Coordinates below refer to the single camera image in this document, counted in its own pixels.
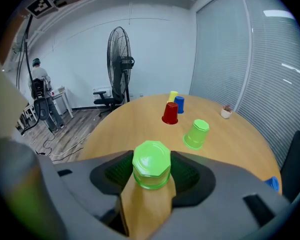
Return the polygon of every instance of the white plant pot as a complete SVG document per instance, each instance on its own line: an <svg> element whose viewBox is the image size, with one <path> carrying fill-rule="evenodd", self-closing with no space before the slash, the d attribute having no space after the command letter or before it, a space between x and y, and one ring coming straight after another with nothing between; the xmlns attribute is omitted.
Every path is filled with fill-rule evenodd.
<svg viewBox="0 0 300 240"><path fill-rule="evenodd" d="M230 116L231 116L232 112L228 112L224 109L221 110L221 116L224 118L224 119L228 119Z"/></svg>

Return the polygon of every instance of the small succulent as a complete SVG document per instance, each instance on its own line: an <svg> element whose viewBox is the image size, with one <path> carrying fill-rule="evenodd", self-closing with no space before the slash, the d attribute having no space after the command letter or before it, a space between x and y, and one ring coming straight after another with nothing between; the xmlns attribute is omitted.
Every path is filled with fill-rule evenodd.
<svg viewBox="0 0 300 240"><path fill-rule="evenodd" d="M226 106L224 106L224 107L223 107L223 109L224 109L225 111L228 111L229 113L231 113L231 112L232 112L232 108L231 108L231 106L230 106L230 105L226 105Z"/></svg>

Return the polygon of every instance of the plastic cup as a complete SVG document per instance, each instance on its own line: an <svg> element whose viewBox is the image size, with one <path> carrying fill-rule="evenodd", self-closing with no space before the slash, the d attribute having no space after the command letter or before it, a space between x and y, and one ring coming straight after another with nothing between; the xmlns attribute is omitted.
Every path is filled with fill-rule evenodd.
<svg viewBox="0 0 300 240"><path fill-rule="evenodd" d="M181 96L175 96L174 103L178 104L178 114L182 114L184 112L185 98Z"/></svg>
<svg viewBox="0 0 300 240"><path fill-rule="evenodd" d="M132 165L134 179L141 187L159 189L170 177L170 150L160 141L147 140L135 148Z"/></svg>
<svg viewBox="0 0 300 240"><path fill-rule="evenodd" d="M271 188L273 188L275 191L279 192L280 186L279 181L276 177L271 177L270 179L267 179L264 182Z"/></svg>
<svg viewBox="0 0 300 240"><path fill-rule="evenodd" d="M183 136L183 142L188 148L199 150L204 145L208 132L209 124L201 119L196 119L188 133Z"/></svg>
<svg viewBox="0 0 300 240"><path fill-rule="evenodd" d="M175 97L178 96L178 92L177 91L170 91L170 96L169 96L169 99L167 101L168 102L174 102L175 101Z"/></svg>
<svg viewBox="0 0 300 240"><path fill-rule="evenodd" d="M162 121L169 125L174 125L178 122L178 104L168 102L165 105Z"/></svg>

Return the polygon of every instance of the black fan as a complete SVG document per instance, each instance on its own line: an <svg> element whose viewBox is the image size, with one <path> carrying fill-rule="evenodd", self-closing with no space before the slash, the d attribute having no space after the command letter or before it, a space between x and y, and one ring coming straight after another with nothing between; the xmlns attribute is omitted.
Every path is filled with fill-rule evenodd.
<svg viewBox="0 0 300 240"><path fill-rule="evenodd" d="M131 56L129 37L121 26L116 27L109 36L106 63L113 98L123 101L126 93L129 102L128 85L135 60Z"/></svg>

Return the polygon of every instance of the potted plant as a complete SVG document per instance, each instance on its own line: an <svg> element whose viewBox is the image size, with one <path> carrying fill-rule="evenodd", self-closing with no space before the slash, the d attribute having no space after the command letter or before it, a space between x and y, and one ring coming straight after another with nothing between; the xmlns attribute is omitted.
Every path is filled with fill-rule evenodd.
<svg viewBox="0 0 300 240"><path fill-rule="evenodd" d="M224 118L224 119L228 119L231 114L232 114L232 108L230 107L230 105L226 105L223 107L223 109L221 110L221 116Z"/></svg>

